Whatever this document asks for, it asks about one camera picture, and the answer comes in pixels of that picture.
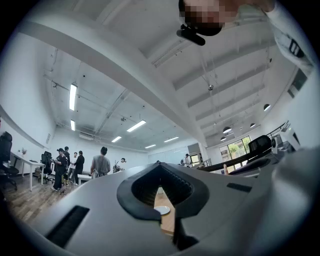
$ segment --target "wooden floor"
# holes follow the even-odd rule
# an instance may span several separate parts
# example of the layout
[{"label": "wooden floor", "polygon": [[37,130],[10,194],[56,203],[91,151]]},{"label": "wooden floor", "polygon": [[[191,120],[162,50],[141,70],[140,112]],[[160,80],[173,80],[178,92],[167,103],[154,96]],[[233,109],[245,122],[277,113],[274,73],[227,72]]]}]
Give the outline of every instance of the wooden floor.
[{"label": "wooden floor", "polygon": [[[46,184],[46,182],[43,181],[43,185],[41,186],[41,183],[38,182],[36,177],[32,178],[32,191],[29,189],[30,179],[28,175],[13,178],[17,183],[17,191],[15,191],[14,186],[9,183],[6,184],[6,189],[0,187],[11,213],[28,224],[30,224],[38,214],[64,197],[64,194],[60,193],[60,191],[50,189],[50,187],[52,187],[51,182]],[[67,195],[75,189],[77,189],[77,187],[72,184],[66,186],[65,194]]]},{"label": "wooden floor", "polygon": [[[6,189],[2,189],[1,187],[11,213],[27,224],[30,224],[41,212],[47,210],[65,195],[78,188],[70,184],[70,186],[65,187],[64,195],[60,191],[51,190],[51,182],[46,184],[44,181],[41,186],[36,177],[32,178],[32,191],[29,189],[28,175],[13,178],[17,183],[17,191],[9,183],[6,184]],[[161,229],[167,235],[173,235],[175,229],[175,208],[170,203],[166,193],[156,195],[154,206],[168,206],[170,208],[170,213],[162,216]]]}]

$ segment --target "gray shirt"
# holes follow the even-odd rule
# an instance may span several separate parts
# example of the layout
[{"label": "gray shirt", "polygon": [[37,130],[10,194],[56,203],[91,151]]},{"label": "gray shirt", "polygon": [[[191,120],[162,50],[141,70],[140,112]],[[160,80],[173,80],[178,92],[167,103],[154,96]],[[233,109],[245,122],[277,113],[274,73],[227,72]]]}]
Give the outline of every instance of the gray shirt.
[{"label": "gray shirt", "polygon": [[111,170],[109,159],[102,155],[93,157],[91,167],[94,168],[96,174],[107,174]]}]

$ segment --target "jeans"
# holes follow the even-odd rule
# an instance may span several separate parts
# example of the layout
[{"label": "jeans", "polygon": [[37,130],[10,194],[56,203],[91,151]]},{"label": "jeans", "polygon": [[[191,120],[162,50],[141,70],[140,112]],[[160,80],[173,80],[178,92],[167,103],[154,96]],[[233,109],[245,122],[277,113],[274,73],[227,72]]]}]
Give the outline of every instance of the jeans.
[{"label": "jeans", "polygon": [[68,172],[68,178],[70,179],[70,176],[72,175],[72,177],[71,177],[71,181],[73,182],[73,181],[75,181],[75,169],[73,169],[73,168],[70,168],[69,169],[69,172]]}]

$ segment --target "bench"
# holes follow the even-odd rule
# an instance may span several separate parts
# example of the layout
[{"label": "bench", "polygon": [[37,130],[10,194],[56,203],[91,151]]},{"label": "bench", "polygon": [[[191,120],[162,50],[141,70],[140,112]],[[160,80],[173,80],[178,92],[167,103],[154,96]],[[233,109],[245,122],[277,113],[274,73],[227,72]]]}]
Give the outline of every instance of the bench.
[{"label": "bench", "polygon": [[91,180],[91,176],[83,175],[83,174],[78,174],[78,178],[79,178],[79,186],[81,185],[81,181],[90,181]]}]

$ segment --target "black office chair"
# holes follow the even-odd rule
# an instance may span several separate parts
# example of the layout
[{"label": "black office chair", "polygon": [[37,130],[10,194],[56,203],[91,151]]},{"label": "black office chair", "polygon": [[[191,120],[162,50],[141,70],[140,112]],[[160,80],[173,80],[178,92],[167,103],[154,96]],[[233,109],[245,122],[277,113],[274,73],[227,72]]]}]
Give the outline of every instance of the black office chair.
[{"label": "black office chair", "polygon": [[[50,152],[47,152],[45,151],[42,155],[41,155],[41,163],[45,164],[43,167],[41,167],[41,171],[42,171],[42,168],[43,169],[43,174],[45,175],[51,175],[52,173],[52,170],[51,170],[51,153]],[[48,182],[51,182],[53,183],[54,180],[53,179],[50,179],[48,178],[47,176],[44,176],[43,177],[43,180],[48,184]]]},{"label": "black office chair", "polygon": [[6,189],[6,183],[11,183],[14,186],[15,190],[18,190],[17,183],[10,178],[10,176],[15,176],[19,173],[19,170],[16,168],[16,163],[18,158],[14,161],[14,166],[6,167],[3,165],[3,162],[10,161],[10,152],[12,147],[12,136],[10,133],[5,132],[0,136],[0,169],[5,172],[5,175],[2,175],[3,189]]},{"label": "black office chair", "polygon": [[248,146],[250,154],[254,156],[254,158],[248,160],[247,164],[271,152],[271,139],[267,135],[262,135],[249,142]]}]

